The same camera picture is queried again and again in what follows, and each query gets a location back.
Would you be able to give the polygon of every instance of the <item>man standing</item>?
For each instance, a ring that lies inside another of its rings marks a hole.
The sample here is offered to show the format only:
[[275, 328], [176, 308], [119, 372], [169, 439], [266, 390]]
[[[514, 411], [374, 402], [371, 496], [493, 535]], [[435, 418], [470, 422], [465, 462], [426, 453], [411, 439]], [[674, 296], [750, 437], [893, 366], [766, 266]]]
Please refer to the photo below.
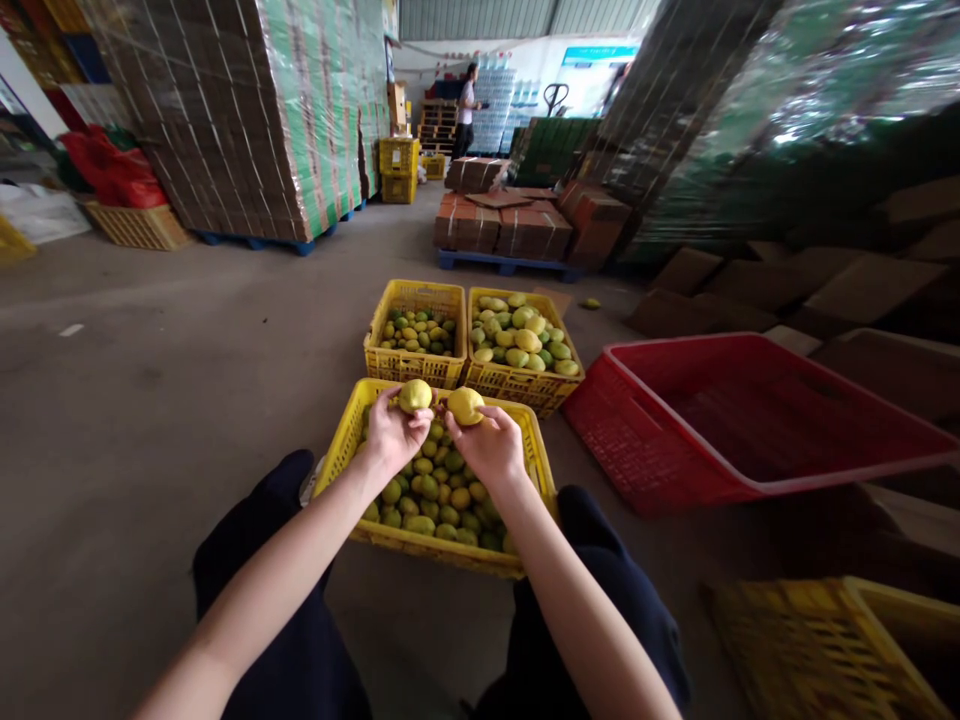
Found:
[[453, 140], [452, 160], [466, 155], [473, 143], [473, 111], [480, 110], [483, 106], [473, 95], [473, 84], [477, 81], [478, 74], [477, 64], [470, 63], [467, 66], [467, 82], [464, 83], [463, 92], [460, 93], [460, 117], [457, 121], [457, 134]]

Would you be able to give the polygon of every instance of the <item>concrete floor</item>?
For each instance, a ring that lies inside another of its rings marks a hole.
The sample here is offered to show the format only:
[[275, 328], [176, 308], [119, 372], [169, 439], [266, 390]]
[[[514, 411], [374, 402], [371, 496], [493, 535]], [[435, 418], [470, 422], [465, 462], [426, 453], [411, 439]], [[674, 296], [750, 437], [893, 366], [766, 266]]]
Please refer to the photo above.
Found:
[[[620, 322], [638, 297], [629, 285], [438, 269], [441, 192], [371, 206], [306, 259], [141, 252], [91, 234], [0, 271], [0, 716], [131, 710], [194, 625], [198, 543], [286, 452], [325, 452], [389, 279], [597, 297], [602, 311], [566, 318], [586, 362], [638, 337]], [[594, 493], [677, 617], [688, 716], [748, 716], [697, 589], [769, 575], [751, 509], [640, 521], [562, 416], [543, 435], [557, 485]], [[503, 668], [507, 582], [348, 543], [327, 598], [377, 717], [455, 717]], [[437, 644], [451, 633], [455, 648]]]

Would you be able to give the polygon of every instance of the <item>stack of water bottles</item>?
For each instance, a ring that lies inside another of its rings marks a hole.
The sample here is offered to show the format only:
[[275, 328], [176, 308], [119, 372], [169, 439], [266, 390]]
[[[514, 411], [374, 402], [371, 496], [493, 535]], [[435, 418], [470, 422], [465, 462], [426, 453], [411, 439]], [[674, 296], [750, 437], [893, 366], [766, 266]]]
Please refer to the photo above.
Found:
[[517, 81], [517, 71], [509, 69], [508, 64], [508, 53], [490, 53], [477, 58], [480, 76], [474, 88], [474, 97], [477, 102], [487, 103], [488, 107], [473, 115], [471, 152], [500, 152]]
[[540, 83], [536, 80], [520, 80], [514, 86], [513, 102], [510, 103], [510, 113], [503, 127], [503, 139], [500, 141], [500, 152], [510, 154], [510, 145], [513, 142], [513, 131], [518, 127], [528, 127], [530, 118], [537, 114], [537, 104], [540, 99]]

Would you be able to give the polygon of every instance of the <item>person's left hand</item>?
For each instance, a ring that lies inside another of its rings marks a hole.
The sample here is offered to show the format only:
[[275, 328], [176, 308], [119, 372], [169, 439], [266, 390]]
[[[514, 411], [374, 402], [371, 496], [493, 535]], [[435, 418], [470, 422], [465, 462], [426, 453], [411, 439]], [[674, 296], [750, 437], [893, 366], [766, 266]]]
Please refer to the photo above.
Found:
[[[413, 460], [417, 450], [427, 439], [433, 410], [417, 410], [415, 415], [407, 415], [399, 407], [390, 407], [390, 401], [400, 394], [402, 385], [384, 390], [370, 409], [370, 429], [367, 433], [367, 447], [363, 454], [377, 462], [389, 473], [387, 482]], [[437, 402], [437, 391], [433, 391], [433, 404]]]

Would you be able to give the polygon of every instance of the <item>person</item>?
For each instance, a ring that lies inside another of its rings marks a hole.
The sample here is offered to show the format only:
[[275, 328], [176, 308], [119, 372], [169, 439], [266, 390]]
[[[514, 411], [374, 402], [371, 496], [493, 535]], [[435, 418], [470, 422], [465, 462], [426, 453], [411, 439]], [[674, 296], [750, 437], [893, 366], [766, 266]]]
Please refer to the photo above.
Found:
[[[370, 704], [323, 591], [363, 511], [426, 440], [431, 410], [371, 408], [366, 448], [300, 509], [313, 456], [284, 458], [201, 544], [200, 622], [136, 710], [135, 720], [190, 717], [369, 718]], [[498, 407], [471, 427], [445, 422], [486, 485], [523, 561], [506, 670], [472, 718], [678, 720], [689, 699], [677, 628], [597, 506], [579, 487], [558, 495], [560, 527], [524, 467], [520, 428]]]
[[452, 160], [466, 155], [473, 144], [473, 113], [475, 110], [483, 109], [483, 103], [477, 102], [473, 94], [473, 87], [478, 77], [477, 64], [470, 63], [467, 66], [467, 81], [463, 84], [463, 90], [460, 92], [460, 103], [458, 105], [460, 114], [457, 117], [457, 132], [453, 138]]

